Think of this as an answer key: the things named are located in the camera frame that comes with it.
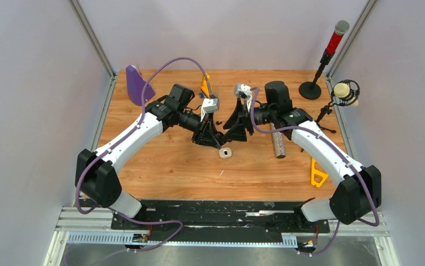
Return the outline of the white earbud charging case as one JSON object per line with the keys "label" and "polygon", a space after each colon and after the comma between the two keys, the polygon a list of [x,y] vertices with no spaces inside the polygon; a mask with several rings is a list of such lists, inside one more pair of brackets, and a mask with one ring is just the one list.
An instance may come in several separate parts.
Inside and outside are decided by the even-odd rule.
{"label": "white earbud charging case", "polygon": [[232,150],[229,147],[224,147],[219,150],[220,158],[230,158],[232,156]]}

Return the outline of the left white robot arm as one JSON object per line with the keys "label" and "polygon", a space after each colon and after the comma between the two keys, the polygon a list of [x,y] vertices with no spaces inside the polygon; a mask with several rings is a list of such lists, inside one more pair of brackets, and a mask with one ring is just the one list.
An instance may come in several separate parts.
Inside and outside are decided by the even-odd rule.
{"label": "left white robot arm", "polygon": [[145,111],[108,144],[95,151],[82,150],[76,162],[76,189],[96,206],[124,214],[132,228],[142,228],[147,214],[141,210],[141,202],[122,189],[117,176],[128,160],[150,140],[176,125],[191,131],[195,144],[215,149],[223,144],[222,134],[213,123],[213,114],[219,108],[218,98],[204,99],[199,115],[187,108],[193,98],[191,89],[175,84],[168,95],[147,104]]}

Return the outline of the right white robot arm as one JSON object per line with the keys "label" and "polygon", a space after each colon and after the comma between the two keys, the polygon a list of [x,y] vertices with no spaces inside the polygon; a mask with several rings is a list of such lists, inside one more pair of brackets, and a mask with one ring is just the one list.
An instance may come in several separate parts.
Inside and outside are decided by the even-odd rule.
{"label": "right white robot arm", "polygon": [[237,84],[234,94],[237,106],[225,124],[229,131],[236,127],[246,140],[259,125],[274,124],[270,133],[281,133],[306,151],[329,175],[336,186],[332,196],[312,198],[294,211],[294,225],[308,231],[316,221],[336,219],[343,224],[363,221],[363,216],[377,213],[381,205],[381,173],[374,166],[364,166],[346,154],[320,129],[302,108],[293,106],[289,89],[283,81],[265,85],[266,103],[255,106],[259,88]]}

